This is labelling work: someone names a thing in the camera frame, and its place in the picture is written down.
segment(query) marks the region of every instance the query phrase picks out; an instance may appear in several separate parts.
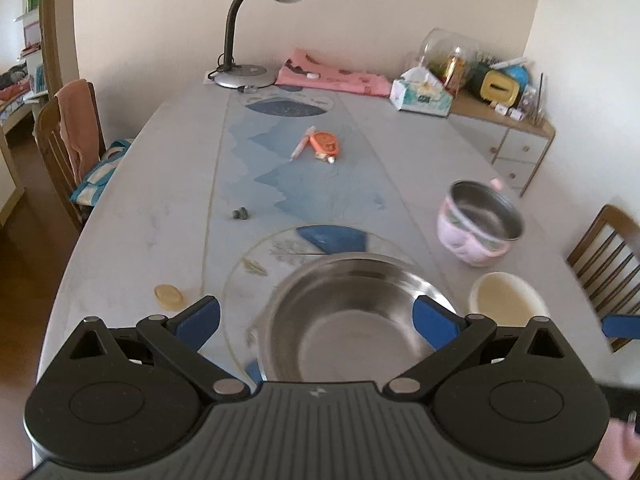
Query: white wall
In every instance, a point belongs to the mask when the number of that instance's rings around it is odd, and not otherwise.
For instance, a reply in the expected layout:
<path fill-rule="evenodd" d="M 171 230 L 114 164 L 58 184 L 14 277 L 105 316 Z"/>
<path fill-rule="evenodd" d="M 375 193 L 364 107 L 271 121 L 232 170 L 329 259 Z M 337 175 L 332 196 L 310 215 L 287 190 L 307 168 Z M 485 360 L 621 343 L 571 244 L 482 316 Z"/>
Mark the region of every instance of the white wall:
<path fill-rule="evenodd" d="M 21 14 L 22 0 L 0 0 L 0 73 L 17 64 L 24 49 L 22 23 L 14 23 Z"/>
<path fill-rule="evenodd" d="M 558 136 L 524 200 L 565 254 L 600 208 L 640 219 L 640 0 L 540 0 L 526 55 Z M 640 386 L 640 341 L 616 354 Z"/>
<path fill-rule="evenodd" d="M 538 0 L 246 0 L 238 62 L 279 65 L 294 47 L 323 62 L 397 75 L 436 26 L 521 54 Z M 78 64 L 108 139 L 137 134 L 158 105 L 212 70 L 231 0 L 74 0 Z"/>

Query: pink pot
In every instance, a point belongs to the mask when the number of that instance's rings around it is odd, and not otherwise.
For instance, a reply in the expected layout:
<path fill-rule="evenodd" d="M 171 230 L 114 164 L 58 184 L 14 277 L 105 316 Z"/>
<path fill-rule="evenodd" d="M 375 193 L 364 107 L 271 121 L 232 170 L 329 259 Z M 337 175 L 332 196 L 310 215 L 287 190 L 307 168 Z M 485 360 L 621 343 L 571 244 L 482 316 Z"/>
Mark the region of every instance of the pink pot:
<path fill-rule="evenodd" d="M 524 233 L 524 220 L 513 203 L 500 190 L 471 180 L 458 181 L 438 213 L 440 242 L 462 261 L 485 267 L 506 254 Z"/>

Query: stainless steel bowl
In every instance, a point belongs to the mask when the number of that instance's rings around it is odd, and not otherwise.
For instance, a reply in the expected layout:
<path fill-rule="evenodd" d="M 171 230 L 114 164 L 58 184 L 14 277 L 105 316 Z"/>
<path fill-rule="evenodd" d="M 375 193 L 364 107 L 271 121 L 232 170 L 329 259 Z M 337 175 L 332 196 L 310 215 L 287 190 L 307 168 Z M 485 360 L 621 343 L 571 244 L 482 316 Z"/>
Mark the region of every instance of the stainless steel bowl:
<path fill-rule="evenodd" d="M 449 190 L 458 210 L 484 234 L 513 242 L 524 233 L 524 220 L 502 193 L 472 180 L 460 180 Z"/>
<path fill-rule="evenodd" d="M 343 253 L 300 267 L 258 323 L 263 378 L 386 384 L 433 352 L 412 321 L 423 294 L 453 312 L 431 283 L 394 258 Z"/>

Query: wooden chair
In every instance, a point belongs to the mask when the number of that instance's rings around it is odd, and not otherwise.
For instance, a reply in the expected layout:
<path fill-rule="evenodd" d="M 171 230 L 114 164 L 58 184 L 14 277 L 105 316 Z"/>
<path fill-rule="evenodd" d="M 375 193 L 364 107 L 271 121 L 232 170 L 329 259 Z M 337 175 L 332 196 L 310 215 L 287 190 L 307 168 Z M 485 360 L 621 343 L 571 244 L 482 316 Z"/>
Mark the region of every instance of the wooden chair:
<path fill-rule="evenodd" d="M 638 313 L 640 226 L 625 212 L 610 204 L 604 206 L 567 263 L 588 293 L 600 319 L 610 314 Z M 617 351 L 630 341 L 616 338 L 611 341 L 611 347 Z"/>
<path fill-rule="evenodd" d="M 89 83 L 89 90 L 94 103 L 95 120 L 98 123 L 99 155 L 102 156 L 105 151 L 104 139 L 102 138 L 102 127 L 100 126 L 98 108 L 95 103 L 94 85 L 91 83 Z M 78 231 L 81 231 L 92 208 L 75 204 L 69 200 L 69 197 L 76 189 L 76 183 L 65 143 L 60 137 L 60 108 L 57 97 L 49 101 L 40 111 L 35 125 L 35 137 L 53 187 L 69 214 L 69 218 L 71 218 Z"/>

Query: power cord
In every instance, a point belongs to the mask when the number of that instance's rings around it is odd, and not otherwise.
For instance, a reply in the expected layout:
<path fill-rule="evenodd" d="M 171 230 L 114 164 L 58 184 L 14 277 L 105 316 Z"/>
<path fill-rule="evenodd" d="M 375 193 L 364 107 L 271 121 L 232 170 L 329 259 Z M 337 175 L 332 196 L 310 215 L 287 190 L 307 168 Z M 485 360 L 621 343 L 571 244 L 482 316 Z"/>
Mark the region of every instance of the power cord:
<path fill-rule="evenodd" d="M 222 54 L 220 54 L 218 56 L 218 68 L 215 69 L 213 72 L 209 72 L 207 74 L 207 79 L 209 79 L 210 81 L 213 81 L 213 79 L 215 78 L 216 74 L 221 73 L 221 72 L 228 72 L 228 70 L 222 70 L 224 67 L 220 64 L 220 59 L 222 57 L 224 57 L 225 53 L 223 52 Z M 232 66 L 236 66 L 236 60 L 232 57 L 231 58 L 231 64 Z"/>

